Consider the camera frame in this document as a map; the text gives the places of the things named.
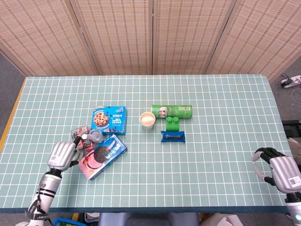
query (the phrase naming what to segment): oreo package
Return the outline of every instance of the oreo package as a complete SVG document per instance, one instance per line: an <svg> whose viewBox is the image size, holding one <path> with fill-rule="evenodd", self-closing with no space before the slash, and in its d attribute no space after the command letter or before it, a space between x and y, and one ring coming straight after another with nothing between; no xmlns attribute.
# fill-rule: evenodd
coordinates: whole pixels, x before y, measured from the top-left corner
<svg viewBox="0 0 301 226"><path fill-rule="evenodd" d="M124 106L95 107L91 129L99 129L104 135L125 135L126 116L127 110Z"/></svg>
<svg viewBox="0 0 301 226"><path fill-rule="evenodd" d="M79 168L89 180L94 180L126 151L127 147L113 134L89 152L79 162Z"/></svg>

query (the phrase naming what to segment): table edge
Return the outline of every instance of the table edge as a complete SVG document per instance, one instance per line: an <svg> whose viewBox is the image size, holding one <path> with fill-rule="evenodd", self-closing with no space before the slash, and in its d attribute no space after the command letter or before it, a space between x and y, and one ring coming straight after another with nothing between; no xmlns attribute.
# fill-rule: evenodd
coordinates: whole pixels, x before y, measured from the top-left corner
<svg viewBox="0 0 301 226"><path fill-rule="evenodd" d="M2 208L0 213L24 213L27 208ZM206 207L54 207L49 212L100 212L100 213L288 213L286 206L206 206Z"/></svg>
<svg viewBox="0 0 301 226"><path fill-rule="evenodd" d="M4 142L5 142L5 140L6 140L6 137L7 137L8 131L9 131L9 127L11 126L11 122L12 122L12 120L13 120L13 118L14 118L14 115L15 115L15 112L16 112L16 109L17 109L17 106L18 106L18 104L19 104L19 101L20 101L20 98L21 98L21 95L22 95L22 92L23 92L23 88L24 88L26 79L27 79L27 78L25 78L24 81L23 81L23 84L22 84L22 86L21 86L21 88L20 88L19 94L18 94L17 99L16 99L16 101L15 101L15 104L14 104L14 106L13 106L13 109L12 109L12 111L11 111L11 113L10 113L9 118L8 118L8 122L6 123L6 126L5 126L5 128L4 128L4 131L3 131L3 134L2 134L2 137L1 137L1 140L0 140L0 154L1 154L2 149L3 149L3 147L4 147Z"/></svg>

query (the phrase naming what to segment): green toy block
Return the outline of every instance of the green toy block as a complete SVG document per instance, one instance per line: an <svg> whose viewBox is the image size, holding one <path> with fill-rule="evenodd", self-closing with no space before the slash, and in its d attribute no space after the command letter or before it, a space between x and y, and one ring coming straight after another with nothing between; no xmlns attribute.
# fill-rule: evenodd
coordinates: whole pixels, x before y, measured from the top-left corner
<svg viewBox="0 0 301 226"><path fill-rule="evenodd" d="M167 117L166 118L166 131L179 131L180 124L178 117Z"/></svg>

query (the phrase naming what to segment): oreo cookie image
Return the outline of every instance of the oreo cookie image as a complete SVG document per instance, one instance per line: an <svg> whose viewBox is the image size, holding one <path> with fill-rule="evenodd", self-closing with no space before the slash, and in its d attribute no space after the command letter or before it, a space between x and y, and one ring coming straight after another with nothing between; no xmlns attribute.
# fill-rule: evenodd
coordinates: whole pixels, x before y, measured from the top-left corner
<svg viewBox="0 0 301 226"><path fill-rule="evenodd" d="M97 148L94 151L94 158L97 162L99 163L104 163L105 161L107 161L108 159L106 158L106 156L108 155L108 153L110 153L110 149L105 147L105 146L101 146L99 148Z"/></svg>

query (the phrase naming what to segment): table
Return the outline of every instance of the table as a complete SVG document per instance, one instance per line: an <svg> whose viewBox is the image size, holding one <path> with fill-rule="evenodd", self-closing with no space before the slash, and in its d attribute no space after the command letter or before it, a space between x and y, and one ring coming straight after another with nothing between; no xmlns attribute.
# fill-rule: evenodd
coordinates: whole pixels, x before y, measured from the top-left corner
<svg viewBox="0 0 301 226"><path fill-rule="evenodd" d="M193 106L185 144L160 142L165 120L139 125L152 104ZM94 181L65 171L51 211L286 211L250 162L258 147L291 155L268 80L228 74L27 78L0 154L1 212L29 207L53 144L90 125L97 105L126 106L128 152Z"/></svg>

